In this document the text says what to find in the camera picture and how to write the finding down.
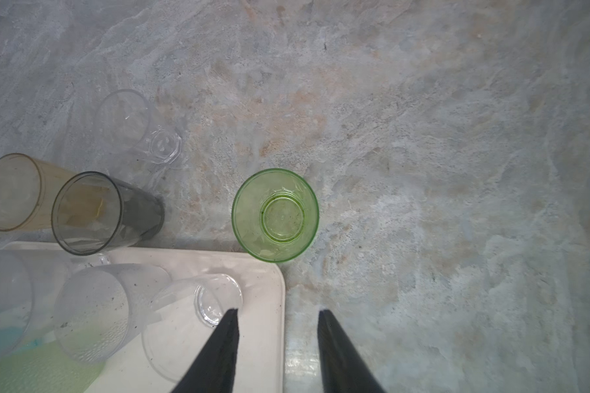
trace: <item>drinking glass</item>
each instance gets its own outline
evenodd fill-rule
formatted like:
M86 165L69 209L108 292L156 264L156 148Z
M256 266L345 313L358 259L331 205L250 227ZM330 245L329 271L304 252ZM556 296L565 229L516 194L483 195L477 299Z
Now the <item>drinking glass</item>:
M142 332L150 301L169 283L164 269L139 263L79 271L57 297L55 336L71 358L102 362Z
M52 211L55 239L73 255L92 255L148 240L162 225L161 201L100 172L72 177L59 191Z
M152 314L142 333L149 363L165 379L178 382L225 312L242 306L240 286L227 274L173 281L150 304Z
M74 175L21 153L0 158L0 232L50 228L55 196Z
M94 116L94 130L112 153L133 152L154 163L173 161L181 151L181 137L141 93L122 89L102 100Z
M319 224L313 189L286 169L265 169L236 193L231 224L240 245L265 262L285 262L312 243Z
M0 250L0 357L36 346L52 330L55 299L71 268L60 250Z

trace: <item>countertop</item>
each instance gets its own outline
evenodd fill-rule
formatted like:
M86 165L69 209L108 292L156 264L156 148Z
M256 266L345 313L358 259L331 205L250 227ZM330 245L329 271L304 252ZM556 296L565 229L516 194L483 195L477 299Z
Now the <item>countertop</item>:
M103 153L121 88L179 130L171 165ZM161 196L149 247L241 251L243 181L302 175L287 393L322 391L320 308L389 393L590 392L590 0L0 0L10 152Z

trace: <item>white tray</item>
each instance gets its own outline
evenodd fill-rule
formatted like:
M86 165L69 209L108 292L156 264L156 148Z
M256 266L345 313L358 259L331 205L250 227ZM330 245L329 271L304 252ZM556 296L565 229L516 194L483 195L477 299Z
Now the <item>white tray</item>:
M4 248L61 249L55 243L28 241L14 241ZM161 266L173 279L203 273L226 273L236 279L243 292L243 308L238 313L240 342L234 392L282 392L285 286L276 265L260 262L245 253L161 248L120 248L109 252L109 257L112 263ZM166 393L174 386L150 367L142 339L137 336L107 361L86 393Z

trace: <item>green glass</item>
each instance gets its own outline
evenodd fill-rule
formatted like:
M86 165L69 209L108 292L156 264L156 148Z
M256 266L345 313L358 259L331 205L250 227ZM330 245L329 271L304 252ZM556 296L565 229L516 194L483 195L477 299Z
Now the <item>green glass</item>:
M313 189L286 169L265 169L236 193L231 225L240 245L264 262L286 262L312 243L319 225Z

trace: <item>clear glass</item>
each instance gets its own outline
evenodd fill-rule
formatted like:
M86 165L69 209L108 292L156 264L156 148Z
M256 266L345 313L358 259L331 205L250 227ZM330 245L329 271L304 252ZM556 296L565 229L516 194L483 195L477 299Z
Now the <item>clear glass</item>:
M240 286L227 274L173 281L153 298L142 333L149 363L165 379L178 382L225 312L242 306Z
M155 236L164 225L164 205L121 180L100 172L83 172L59 191L52 225L64 250L92 255Z
M231 208L240 245L264 262L285 262L312 243L319 224L313 189L286 169L265 169L240 187Z
M111 153L133 152L154 163L172 162L181 151L181 137L139 92L114 91L101 102L94 130Z
M69 254L0 250L0 357L52 330L53 307L71 275Z
M97 363L142 332L153 296L170 283L158 266L91 267L65 283L55 303L55 336L74 360Z
M84 364L45 343L0 359L0 393L83 393L105 363Z
M0 158L0 231L50 228L55 197L74 175L21 153Z

